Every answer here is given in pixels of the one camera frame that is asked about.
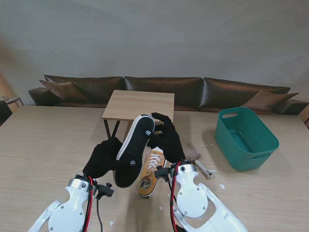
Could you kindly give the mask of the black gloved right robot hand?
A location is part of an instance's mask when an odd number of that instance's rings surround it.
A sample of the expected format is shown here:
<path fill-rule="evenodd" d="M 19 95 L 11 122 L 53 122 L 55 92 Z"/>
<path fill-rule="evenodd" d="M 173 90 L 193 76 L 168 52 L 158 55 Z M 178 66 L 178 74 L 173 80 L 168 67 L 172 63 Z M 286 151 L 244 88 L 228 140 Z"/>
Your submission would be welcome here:
<path fill-rule="evenodd" d="M 163 124 L 158 124 L 154 132 L 149 135 L 147 146 L 151 149 L 158 147 L 163 151 L 164 157 L 170 163 L 178 163 L 185 159 L 180 137 L 168 116 L 160 113 L 151 114 Z"/>

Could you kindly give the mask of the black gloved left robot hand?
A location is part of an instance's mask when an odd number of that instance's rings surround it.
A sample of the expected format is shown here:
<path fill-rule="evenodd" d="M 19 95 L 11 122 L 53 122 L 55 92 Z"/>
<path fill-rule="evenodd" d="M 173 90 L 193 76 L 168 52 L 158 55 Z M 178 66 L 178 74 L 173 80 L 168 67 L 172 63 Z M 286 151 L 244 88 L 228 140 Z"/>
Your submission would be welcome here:
<path fill-rule="evenodd" d="M 117 154 L 123 144 L 116 137 L 102 141 L 94 148 L 89 161 L 83 169 L 85 177 L 100 178 L 108 171 L 116 171 L 126 164 L 126 160 L 117 160 Z"/>

